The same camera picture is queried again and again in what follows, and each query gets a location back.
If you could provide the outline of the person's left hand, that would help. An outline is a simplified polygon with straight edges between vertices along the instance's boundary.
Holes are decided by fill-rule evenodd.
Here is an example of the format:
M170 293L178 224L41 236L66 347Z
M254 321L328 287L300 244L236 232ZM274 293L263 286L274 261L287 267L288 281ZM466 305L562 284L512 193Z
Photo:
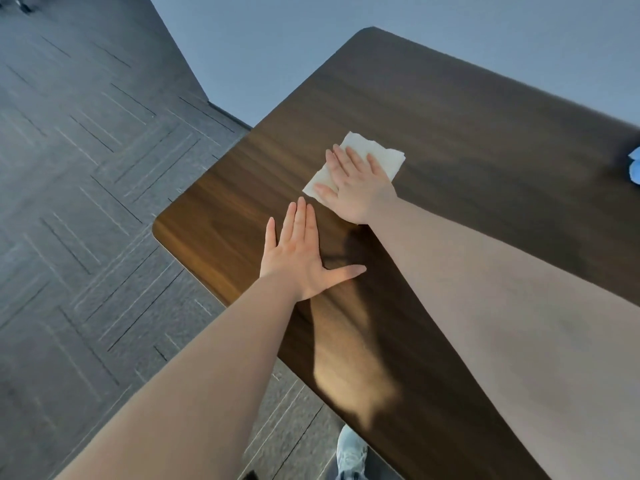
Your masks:
M319 231L313 206L307 203L303 242L290 243L290 204L276 241L276 249L270 253L263 251L259 279L253 287L263 295L274 294L276 299L286 299L291 303L324 292L323 270L326 268L319 252Z

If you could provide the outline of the person's right hand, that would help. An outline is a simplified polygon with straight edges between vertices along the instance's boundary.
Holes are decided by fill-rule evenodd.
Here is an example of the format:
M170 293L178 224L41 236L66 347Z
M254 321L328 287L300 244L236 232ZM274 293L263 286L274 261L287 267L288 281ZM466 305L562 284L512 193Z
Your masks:
M359 169L355 175L343 172L333 154L333 147L326 151L326 164L340 195L339 207L328 208L347 222L367 225L384 204L397 201L398 196L391 180L377 178L371 172L368 162L364 162L352 148L348 147L346 151L348 150Z

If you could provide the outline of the white paper towel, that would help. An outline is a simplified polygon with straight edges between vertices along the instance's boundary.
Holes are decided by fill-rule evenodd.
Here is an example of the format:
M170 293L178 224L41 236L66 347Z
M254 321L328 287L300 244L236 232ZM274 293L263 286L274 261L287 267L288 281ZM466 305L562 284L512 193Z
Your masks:
M349 132L343 139L340 147L345 151L348 147L352 148L359 156L361 156L364 162L367 162L366 156L368 154L373 155L378 161L380 167L389 180L393 180L402 167L405 161L405 155L403 152L385 148L379 143L366 139L362 135ZM338 192L338 188L332 180L330 170L325 163L318 172L310 179L310 181L304 186L302 193L306 196L316 199L320 203L324 203L321 200L321 196L316 192L316 185L321 184L329 187L332 191Z

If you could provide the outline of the person's left forearm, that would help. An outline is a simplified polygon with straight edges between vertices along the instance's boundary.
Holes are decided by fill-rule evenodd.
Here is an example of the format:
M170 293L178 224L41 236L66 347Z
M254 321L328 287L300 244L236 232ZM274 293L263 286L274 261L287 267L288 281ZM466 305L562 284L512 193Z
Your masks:
M260 277L108 421L55 480L238 480L292 309Z

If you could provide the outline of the person's right forearm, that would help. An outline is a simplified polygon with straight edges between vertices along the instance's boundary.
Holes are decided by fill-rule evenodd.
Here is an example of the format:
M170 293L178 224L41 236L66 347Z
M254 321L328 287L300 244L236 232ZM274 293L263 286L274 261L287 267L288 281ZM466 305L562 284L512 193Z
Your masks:
M640 480L640 307L399 198L358 219L553 480Z

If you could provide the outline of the grey sneaker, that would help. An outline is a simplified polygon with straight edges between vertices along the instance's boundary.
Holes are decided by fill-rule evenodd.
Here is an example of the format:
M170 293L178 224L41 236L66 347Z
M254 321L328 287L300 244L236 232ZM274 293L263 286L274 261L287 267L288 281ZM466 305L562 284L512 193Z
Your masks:
M347 424L343 425L337 443L335 480L368 480L365 475L368 444Z

